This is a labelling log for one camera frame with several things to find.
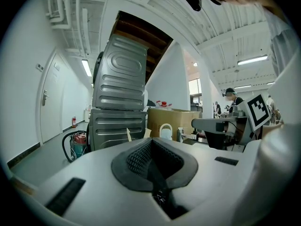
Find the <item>white door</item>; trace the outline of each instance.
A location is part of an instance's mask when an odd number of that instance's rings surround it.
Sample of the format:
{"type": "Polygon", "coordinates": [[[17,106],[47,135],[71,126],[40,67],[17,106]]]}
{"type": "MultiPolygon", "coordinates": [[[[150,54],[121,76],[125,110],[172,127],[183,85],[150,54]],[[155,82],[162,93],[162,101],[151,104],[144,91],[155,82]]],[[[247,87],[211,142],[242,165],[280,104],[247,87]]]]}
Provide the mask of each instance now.
{"type": "Polygon", "coordinates": [[[62,58],[56,54],[50,64],[42,91],[40,126],[43,142],[62,132],[63,87],[67,69],[62,58]]]}

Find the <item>ceiling light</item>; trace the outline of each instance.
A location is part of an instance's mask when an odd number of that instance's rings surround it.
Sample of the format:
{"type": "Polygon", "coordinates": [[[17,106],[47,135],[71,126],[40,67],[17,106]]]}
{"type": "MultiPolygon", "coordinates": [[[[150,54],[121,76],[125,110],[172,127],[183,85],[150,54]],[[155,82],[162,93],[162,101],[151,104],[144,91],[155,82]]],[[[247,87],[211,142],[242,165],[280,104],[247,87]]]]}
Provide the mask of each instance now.
{"type": "Polygon", "coordinates": [[[85,71],[86,71],[86,73],[87,73],[87,76],[92,77],[92,74],[91,74],[91,71],[90,71],[90,67],[89,67],[88,61],[87,61],[86,59],[82,59],[81,62],[82,62],[82,64],[83,64],[84,68],[85,68],[85,71]]]}
{"type": "Polygon", "coordinates": [[[247,87],[251,87],[251,85],[239,86],[239,87],[234,87],[234,88],[235,89],[241,89],[241,88],[247,88],[247,87]]]}
{"type": "Polygon", "coordinates": [[[268,58],[267,55],[262,55],[262,56],[258,56],[258,57],[255,57],[255,58],[241,60],[241,61],[238,61],[238,65],[245,65],[245,64],[249,64],[249,63],[254,63],[254,62],[266,60],[267,58],[268,58]]]}

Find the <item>metal washing machine back panel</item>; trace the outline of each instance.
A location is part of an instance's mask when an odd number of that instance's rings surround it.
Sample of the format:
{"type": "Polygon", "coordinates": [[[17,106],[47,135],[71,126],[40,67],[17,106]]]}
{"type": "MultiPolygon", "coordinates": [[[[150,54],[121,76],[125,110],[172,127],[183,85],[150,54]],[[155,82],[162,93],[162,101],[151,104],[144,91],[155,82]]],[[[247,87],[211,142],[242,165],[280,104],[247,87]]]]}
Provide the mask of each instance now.
{"type": "Polygon", "coordinates": [[[147,50],[128,38],[111,36],[97,72],[92,106],[144,109],[147,50]]]}
{"type": "Polygon", "coordinates": [[[145,133],[146,112],[92,109],[90,116],[91,150],[96,151],[128,142],[127,128],[133,140],[145,133]]]}

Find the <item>black hose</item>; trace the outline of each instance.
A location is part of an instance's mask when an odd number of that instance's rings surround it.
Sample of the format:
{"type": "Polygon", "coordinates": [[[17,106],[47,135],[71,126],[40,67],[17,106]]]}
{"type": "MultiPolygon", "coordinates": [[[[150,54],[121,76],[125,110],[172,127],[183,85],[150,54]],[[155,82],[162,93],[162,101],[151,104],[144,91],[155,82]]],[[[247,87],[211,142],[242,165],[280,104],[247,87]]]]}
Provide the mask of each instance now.
{"type": "Polygon", "coordinates": [[[91,152],[91,145],[89,145],[89,123],[87,126],[87,134],[86,134],[86,148],[88,152],[91,152]]]}
{"type": "Polygon", "coordinates": [[[63,151],[64,151],[64,154],[65,154],[65,156],[66,156],[66,158],[67,158],[67,160],[69,161],[69,162],[73,162],[71,159],[70,159],[70,157],[67,155],[67,152],[66,152],[66,149],[65,149],[65,139],[68,137],[68,136],[71,136],[71,135],[73,135],[73,134],[76,134],[76,133],[79,133],[79,132],[84,132],[85,133],[85,131],[84,130],[78,130],[78,131],[75,131],[75,132],[70,132],[70,133],[68,133],[68,134],[66,134],[64,137],[63,137],[63,140],[62,140],[62,147],[63,147],[63,151]]]}

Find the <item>cardboard box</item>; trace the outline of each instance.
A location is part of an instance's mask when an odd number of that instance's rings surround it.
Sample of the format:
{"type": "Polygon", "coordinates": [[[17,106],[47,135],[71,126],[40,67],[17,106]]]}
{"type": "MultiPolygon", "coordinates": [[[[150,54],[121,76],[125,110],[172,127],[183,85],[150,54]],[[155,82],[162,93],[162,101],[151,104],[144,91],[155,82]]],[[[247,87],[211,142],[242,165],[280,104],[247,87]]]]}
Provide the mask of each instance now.
{"type": "Polygon", "coordinates": [[[160,127],[168,123],[173,128],[173,141],[177,139],[177,130],[179,127],[184,128],[185,134],[191,134],[193,128],[191,121],[200,118],[201,112],[185,111],[173,109],[172,111],[150,108],[148,110],[147,128],[151,129],[151,137],[159,137],[160,127]]]}

